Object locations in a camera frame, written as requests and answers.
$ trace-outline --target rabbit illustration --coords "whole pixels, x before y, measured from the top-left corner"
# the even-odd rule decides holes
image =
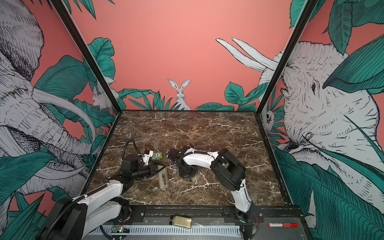
[[[191,80],[187,79],[183,82],[183,84],[181,84],[181,88],[179,88],[179,86],[177,85],[177,83],[175,81],[173,81],[172,79],[168,78],[168,81],[170,83],[170,85],[177,90],[177,95],[176,95],[176,106],[180,105],[179,106],[179,110],[191,110],[191,108],[185,103],[184,101],[184,98],[185,98],[185,95],[183,94],[183,89],[188,86],[188,84],[191,82]]]
[[[114,83],[114,80],[112,78],[104,76],[104,79],[108,85],[110,85],[111,83]],[[109,87],[109,88],[111,89],[113,96],[115,98],[119,98],[119,94],[116,92],[116,90],[114,90],[111,87]],[[105,94],[105,91],[101,87],[100,83],[97,83],[97,88],[93,87],[92,92],[93,92],[93,97],[92,97],[93,106],[95,106],[95,107],[99,106],[100,110],[103,108],[111,108],[112,107],[112,103],[108,99],[107,94]]]

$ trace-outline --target elephant ear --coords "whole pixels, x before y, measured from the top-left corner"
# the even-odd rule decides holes
[[[22,1],[5,0],[0,19],[0,52],[8,58],[16,72],[31,81],[39,66],[43,32]]]

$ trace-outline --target elephant tusk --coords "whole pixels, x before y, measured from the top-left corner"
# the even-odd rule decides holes
[[[11,131],[6,126],[0,126],[0,148],[3,149],[9,156],[18,157],[27,152],[20,147],[18,142],[13,137]]]
[[[35,100],[38,103],[53,104],[55,106],[68,109],[68,110],[76,113],[77,115],[79,115],[89,125],[89,127],[92,131],[92,139],[93,139],[93,141],[95,140],[96,132],[95,132],[95,127],[93,126],[91,119],[83,110],[81,110],[79,107],[77,107],[73,103],[70,103],[69,101],[67,101],[63,98],[57,97],[53,94],[44,92],[43,90],[40,90],[38,88],[33,89],[32,98],[33,98],[33,100]]]
[[[65,179],[65,178],[69,178],[69,177],[73,177],[73,176],[77,175],[84,168],[85,168],[85,166],[82,166],[82,167],[75,169],[75,170],[72,170],[72,171],[60,171],[60,170],[50,168],[48,166],[44,166],[42,169],[37,171],[37,173],[35,173],[35,176],[37,176],[39,178],[43,178],[43,179],[48,179],[48,180]]]
[[[228,42],[226,42],[220,38],[217,38],[216,41],[218,43],[220,43],[221,45],[223,45],[223,47],[225,47],[232,54],[232,56],[234,56],[239,62],[241,62],[245,66],[252,68],[253,70],[259,71],[259,72],[263,72],[265,70],[266,66],[264,66],[261,63],[245,56],[244,54],[242,54],[239,50],[237,50],[234,46],[232,46]]]

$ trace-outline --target green leaf illustration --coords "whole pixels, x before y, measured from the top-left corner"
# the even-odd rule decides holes
[[[338,240],[384,238],[381,212],[359,198],[337,177],[316,164],[297,162],[292,155],[278,148],[275,156],[292,201],[300,206],[304,215],[308,213],[313,191],[319,237]]]
[[[148,95],[148,94],[155,95],[156,94],[152,90],[139,90],[139,89],[128,89],[128,88],[123,89],[120,92],[118,92],[119,98],[125,98],[127,95],[130,95],[134,98],[142,98],[143,97],[142,93],[144,93],[145,95]]]
[[[45,164],[56,156],[50,152],[33,152],[19,157],[0,157],[0,204],[16,189],[23,186]]]
[[[247,104],[247,103],[250,103],[252,99],[252,96],[248,96],[248,97],[245,97],[245,98],[239,98],[237,101],[236,101],[236,104],[239,105],[239,106],[242,106],[244,104]]]
[[[151,107],[151,103],[149,102],[147,96],[145,96],[144,93],[141,93],[143,98],[144,98],[144,102],[145,102],[145,105],[147,105],[147,108],[149,108],[150,110],[152,110],[152,107]]]
[[[142,108],[144,110],[149,110],[149,108],[147,108],[146,106],[144,106],[143,104],[139,103],[139,102],[136,102],[135,100],[133,99],[128,99],[131,103],[135,104],[136,106],[138,106],[139,108]]]
[[[280,96],[276,99],[276,101],[275,101],[275,103],[273,104],[273,106],[271,107],[271,109],[274,109],[275,107],[277,107],[277,105],[280,103],[282,97],[283,97],[283,95],[280,95]]]
[[[283,138],[280,134],[270,134],[270,133],[267,133],[268,137],[271,138],[271,139],[281,139],[281,140],[285,140],[285,138]]]
[[[124,100],[122,98],[116,98],[116,101],[118,102],[118,104],[122,110],[126,109],[127,106],[125,105]]]
[[[277,127],[283,127],[284,126],[284,123],[283,122],[278,122],[278,123],[275,123],[273,125],[274,128],[277,128]]]
[[[249,99],[249,103],[252,102],[253,100],[255,100],[256,98],[260,97],[263,93],[265,93],[267,87],[268,87],[268,83],[263,83],[263,84],[257,86],[257,88],[250,91],[246,95],[246,97],[252,96],[252,98]]]
[[[344,54],[352,33],[352,3],[333,3],[328,30],[336,50]]]
[[[83,110],[91,119],[94,127],[109,127],[108,124],[103,123],[103,117],[93,111],[94,106],[92,106],[91,104],[85,101],[81,102],[79,99],[69,99],[69,102],[73,103],[74,105],[78,106],[81,110]],[[76,113],[60,107],[57,107],[57,110],[62,113],[66,119],[71,120],[72,122],[80,122],[83,127],[88,126],[85,120],[79,117]]]
[[[239,100],[239,98],[244,97],[244,90],[240,85],[229,82],[225,89],[224,96],[229,103],[236,104],[236,101]]]
[[[234,111],[234,106],[222,106],[215,109],[215,111]]]
[[[222,107],[223,104],[221,103],[205,103],[203,105],[198,106],[196,109],[200,111],[213,111],[216,108]]]
[[[63,189],[59,188],[59,187],[53,187],[51,189],[49,189],[50,192],[52,192],[52,200],[57,202],[58,200],[62,199],[62,198],[68,198],[68,199],[71,199],[71,197],[68,196],[67,193],[64,192]]]
[[[274,132],[274,133],[279,133],[279,134],[285,135],[285,132],[283,132],[283,131],[280,131],[280,130],[279,130],[279,129],[277,129],[277,128],[272,128],[271,132]]]
[[[95,8],[93,7],[92,0],[79,0],[86,10],[96,19]]]
[[[328,77],[332,86],[348,93],[384,87],[384,35],[349,55]]]
[[[301,10],[304,7],[305,0],[292,0],[290,8],[290,18],[291,26],[290,28],[296,25],[297,19],[300,16]]]
[[[28,202],[24,198],[24,195],[20,193],[16,193],[15,197],[16,197],[17,207],[19,208],[19,211],[24,211],[24,209],[26,209],[29,206]]]
[[[68,11],[69,11],[70,13],[72,13],[72,10],[71,10],[71,5],[70,5],[70,2],[69,2],[69,0],[64,0],[64,3],[65,3],[65,5],[67,6],[67,8],[68,8]]]
[[[155,109],[155,107],[159,109],[160,103],[161,103],[161,95],[160,95],[160,91],[158,91],[153,97],[153,101],[152,101],[153,109]]]
[[[43,196],[44,195],[30,204],[15,218],[15,220],[12,221],[0,236],[0,240],[18,240],[29,237],[26,233],[30,230],[30,226],[33,227],[33,229],[35,228],[33,218],[37,213],[37,209],[39,208]]]
[[[64,99],[73,99],[88,83],[84,65],[71,56],[63,56],[48,68],[37,81],[35,88]]]
[[[352,26],[362,26],[367,23],[384,24],[384,1],[379,1],[372,7],[365,7],[366,1],[352,4]]]
[[[325,0],[318,0],[318,2],[316,3],[316,6],[313,9],[313,12],[312,12],[312,15],[311,15],[309,21],[312,20],[312,18],[317,14],[317,12],[321,9],[321,7],[323,6],[324,3],[325,3]]]
[[[95,141],[92,143],[91,152],[94,152],[98,146],[103,146],[106,138],[107,137],[104,135],[97,136]]]
[[[83,5],[84,5],[84,2],[91,2],[92,4],[91,0],[80,0],[80,2]],[[111,41],[108,38],[96,38],[92,41],[91,44],[88,45],[88,47],[91,50],[91,53],[95,58],[97,64],[99,65],[103,75],[113,79],[115,77],[116,70],[115,70],[115,63],[111,59],[111,56],[115,54]],[[85,59],[83,59],[83,62],[88,75],[89,86],[91,87],[91,90],[93,90],[94,87],[97,88],[98,81],[96,79],[96,76],[93,74],[91,68],[89,67],[88,63],[85,61]]]
[[[255,106],[256,106],[256,103],[244,105],[244,106],[239,107],[237,109],[237,111],[256,111],[257,108],[255,108]]]
[[[375,150],[375,152],[377,153],[377,155],[379,156],[379,158],[381,159],[381,161],[384,163],[384,153],[379,149],[379,147],[372,141],[372,139],[370,137],[368,137],[368,135],[359,127],[357,126],[349,117],[347,117],[346,115],[344,115],[344,117],[346,117],[353,125],[355,125],[355,127],[357,127],[357,129],[364,135],[364,137],[368,140],[369,144],[373,147],[373,149]]]
[[[170,105],[170,101],[172,100],[172,98],[170,98],[168,101],[167,101],[167,104],[164,108],[164,110],[169,110],[169,105]]]
[[[372,7],[373,5],[375,5],[376,3],[378,3],[380,0],[365,0],[364,1],[364,6],[366,8],[370,8]]]

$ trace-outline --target rabbit ear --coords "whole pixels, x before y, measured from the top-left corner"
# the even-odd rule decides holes
[[[93,87],[92,92],[93,92],[93,95],[97,95],[97,89],[96,89],[96,86]]]
[[[181,84],[181,89],[184,89],[186,86],[188,86],[188,84],[191,83],[191,80],[187,79],[183,82],[183,84]]]
[[[175,81],[173,81],[173,80],[170,79],[170,78],[168,78],[168,81],[169,81],[170,85],[171,85],[174,89],[176,89],[176,90],[179,89],[179,86],[177,85],[177,83],[176,83]]]

